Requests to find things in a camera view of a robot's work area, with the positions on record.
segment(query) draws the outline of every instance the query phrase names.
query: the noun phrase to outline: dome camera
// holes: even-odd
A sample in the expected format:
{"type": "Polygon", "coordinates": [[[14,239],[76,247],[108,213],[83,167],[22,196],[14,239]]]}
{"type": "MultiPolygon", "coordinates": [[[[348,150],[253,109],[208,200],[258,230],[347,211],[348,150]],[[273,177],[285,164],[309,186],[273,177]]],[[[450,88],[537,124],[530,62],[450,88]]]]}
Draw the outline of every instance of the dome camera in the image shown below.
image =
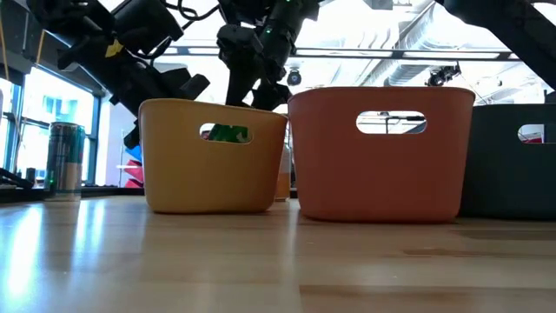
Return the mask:
{"type": "Polygon", "coordinates": [[[301,83],[301,74],[299,73],[299,70],[298,69],[291,70],[288,75],[288,85],[297,86],[300,83],[301,83]]]}

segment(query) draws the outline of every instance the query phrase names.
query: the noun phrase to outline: window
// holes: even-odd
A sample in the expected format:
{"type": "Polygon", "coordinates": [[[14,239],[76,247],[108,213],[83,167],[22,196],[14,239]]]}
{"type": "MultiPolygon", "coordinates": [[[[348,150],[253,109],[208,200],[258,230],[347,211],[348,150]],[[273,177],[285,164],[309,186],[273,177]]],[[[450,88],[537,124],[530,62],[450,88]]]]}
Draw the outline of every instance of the window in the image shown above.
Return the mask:
{"type": "Polygon", "coordinates": [[[2,91],[2,112],[11,112],[11,93],[13,90],[13,84],[5,79],[0,78],[0,90],[2,91]]]}
{"type": "Polygon", "coordinates": [[[82,180],[93,183],[89,164],[94,161],[96,147],[95,114],[98,101],[86,90],[50,73],[34,68],[25,77],[21,125],[22,142],[17,154],[17,169],[25,177],[28,168],[36,169],[36,178],[44,179],[48,157],[49,127],[54,122],[68,122],[85,128],[82,180]]]}
{"type": "Polygon", "coordinates": [[[23,140],[19,147],[17,156],[17,168],[21,170],[23,177],[28,168],[36,169],[36,179],[44,179],[39,176],[39,171],[46,171],[46,158],[49,150],[49,130],[41,126],[25,124],[23,128],[23,140]]]}
{"type": "Polygon", "coordinates": [[[91,133],[95,98],[90,92],[36,68],[25,77],[24,90],[23,117],[77,123],[91,133]]]}
{"type": "Polygon", "coordinates": [[[2,97],[0,100],[0,168],[4,167],[6,160],[6,146],[8,144],[8,124],[10,121],[4,112],[11,112],[11,98],[14,92],[14,84],[0,78],[0,90],[2,97]]]}

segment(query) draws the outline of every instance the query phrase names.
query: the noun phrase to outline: blue object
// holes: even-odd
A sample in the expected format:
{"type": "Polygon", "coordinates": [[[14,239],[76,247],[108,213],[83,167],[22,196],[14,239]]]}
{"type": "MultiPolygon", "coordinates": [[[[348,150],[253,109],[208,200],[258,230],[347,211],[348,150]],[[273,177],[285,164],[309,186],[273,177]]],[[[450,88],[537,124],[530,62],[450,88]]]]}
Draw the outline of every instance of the blue object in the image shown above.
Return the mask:
{"type": "Polygon", "coordinates": [[[133,149],[126,148],[125,150],[128,152],[132,157],[134,157],[137,161],[142,163],[142,153],[141,153],[141,146],[137,145],[133,149]]]}

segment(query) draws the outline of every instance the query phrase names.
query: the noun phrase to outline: wooden table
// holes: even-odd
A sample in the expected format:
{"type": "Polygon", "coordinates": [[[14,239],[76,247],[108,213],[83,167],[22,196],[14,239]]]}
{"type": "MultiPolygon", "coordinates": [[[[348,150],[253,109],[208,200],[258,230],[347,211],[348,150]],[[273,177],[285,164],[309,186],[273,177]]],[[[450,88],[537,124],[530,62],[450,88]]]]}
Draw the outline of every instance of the wooden table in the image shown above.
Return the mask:
{"type": "Polygon", "coordinates": [[[143,197],[0,207],[0,312],[554,312],[554,223],[168,216],[143,197]]]}

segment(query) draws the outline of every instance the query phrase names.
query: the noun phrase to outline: plastic storage bin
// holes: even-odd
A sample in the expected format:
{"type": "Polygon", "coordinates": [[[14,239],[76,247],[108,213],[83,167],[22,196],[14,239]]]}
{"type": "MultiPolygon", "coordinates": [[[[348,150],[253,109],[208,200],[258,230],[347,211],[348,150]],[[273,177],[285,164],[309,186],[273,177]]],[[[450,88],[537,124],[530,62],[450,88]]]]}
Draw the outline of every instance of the plastic storage bin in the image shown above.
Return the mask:
{"type": "Polygon", "coordinates": [[[287,118],[188,100],[139,111],[147,203],[163,213],[263,212],[274,201],[287,118]],[[201,138],[205,123],[247,127],[249,143],[201,138]]]}
{"type": "Polygon", "coordinates": [[[305,216],[442,223],[460,208],[474,93],[454,88],[327,88],[293,96],[297,192],[305,216]],[[420,134],[364,134],[364,111],[412,110],[420,134]]]}
{"type": "Polygon", "coordinates": [[[473,108],[462,216],[556,219],[556,144],[518,138],[521,126],[550,122],[554,104],[473,108]]]}

